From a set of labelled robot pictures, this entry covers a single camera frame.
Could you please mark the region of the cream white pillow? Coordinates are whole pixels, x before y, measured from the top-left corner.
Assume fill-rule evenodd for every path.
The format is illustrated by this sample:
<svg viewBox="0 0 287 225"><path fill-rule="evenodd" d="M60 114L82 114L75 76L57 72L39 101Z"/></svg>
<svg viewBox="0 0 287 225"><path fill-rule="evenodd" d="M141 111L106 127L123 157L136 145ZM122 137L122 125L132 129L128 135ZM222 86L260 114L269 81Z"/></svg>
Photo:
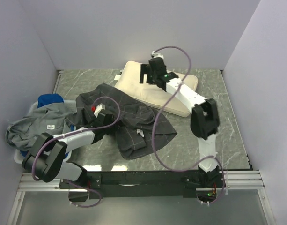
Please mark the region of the cream white pillow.
<svg viewBox="0 0 287 225"><path fill-rule="evenodd" d="M139 62L128 61L122 70L120 79L114 87L148 106L161 109L172 94L163 91L156 85L140 84L140 66L141 63ZM188 75L184 83L195 91L198 85L198 78L194 75ZM168 103L164 111L181 117L188 117L190 115L186 106L176 98L173 98Z"/></svg>

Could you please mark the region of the dark grey checked pillowcase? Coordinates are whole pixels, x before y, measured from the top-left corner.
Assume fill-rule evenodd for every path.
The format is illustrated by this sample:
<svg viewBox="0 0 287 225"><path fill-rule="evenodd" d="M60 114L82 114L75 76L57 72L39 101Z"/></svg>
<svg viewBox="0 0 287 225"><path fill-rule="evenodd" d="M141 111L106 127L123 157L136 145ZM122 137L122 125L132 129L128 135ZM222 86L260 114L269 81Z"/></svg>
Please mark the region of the dark grey checked pillowcase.
<svg viewBox="0 0 287 225"><path fill-rule="evenodd" d="M163 114L158 116L158 111L154 108L105 83L98 85L93 91L81 93L75 102L76 112L68 116L66 122L77 128L86 127L93 118L93 105L102 103L114 116L120 114L113 135L119 152L125 159L136 159L149 155L154 150L158 151L177 135ZM144 138L137 135L137 129L144 132Z"/></svg>

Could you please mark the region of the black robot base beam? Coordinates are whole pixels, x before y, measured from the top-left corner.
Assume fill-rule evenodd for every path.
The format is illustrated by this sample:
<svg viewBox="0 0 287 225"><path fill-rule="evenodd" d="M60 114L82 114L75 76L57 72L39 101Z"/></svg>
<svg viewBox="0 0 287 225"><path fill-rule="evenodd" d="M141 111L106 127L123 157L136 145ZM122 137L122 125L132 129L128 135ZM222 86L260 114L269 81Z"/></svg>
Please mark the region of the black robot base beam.
<svg viewBox="0 0 287 225"><path fill-rule="evenodd" d="M225 187L220 170L201 172L173 171L110 171L88 172L81 182L62 180L61 190L90 188L89 198L181 196L195 198L199 188Z"/></svg>

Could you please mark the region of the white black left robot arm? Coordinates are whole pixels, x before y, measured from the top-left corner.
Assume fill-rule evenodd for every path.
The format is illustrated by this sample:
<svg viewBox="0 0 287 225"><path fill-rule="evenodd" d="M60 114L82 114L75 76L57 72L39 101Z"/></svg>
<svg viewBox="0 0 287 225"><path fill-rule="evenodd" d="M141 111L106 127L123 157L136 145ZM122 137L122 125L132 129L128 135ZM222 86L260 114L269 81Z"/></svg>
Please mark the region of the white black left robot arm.
<svg viewBox="0 0 287 225"><path fill-rule="evenodd" d="M120 114L114 116L108 110L101 110L86 127L60 135L42 133L22 161L22 167L31 172L34 180L50 182L55 178L70 179L76 188L87 183L84 169L74 163L67 163L64 157L69 152L85 145L98 142L110 133L118 122Z"/></svg>

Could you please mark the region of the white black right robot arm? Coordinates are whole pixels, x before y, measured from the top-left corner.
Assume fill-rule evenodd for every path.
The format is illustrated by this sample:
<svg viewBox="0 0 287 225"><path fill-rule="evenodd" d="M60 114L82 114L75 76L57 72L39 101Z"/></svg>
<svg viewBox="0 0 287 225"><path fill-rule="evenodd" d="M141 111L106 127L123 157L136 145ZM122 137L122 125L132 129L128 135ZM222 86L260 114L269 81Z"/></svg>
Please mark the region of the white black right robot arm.
<svg viewBox="0 0 287 225"><path fill-rule="evenodd" d="M140 66L140 83L144 82L144 75L147 76L146 83L172 94L191 113L190 128L199 144L199 183L204 187L211 186L219 175L219 163L215 159L216 136L220 125L216 101L199 95L176 73L168 72L161 57L153 57L148 64Z"/></svg>

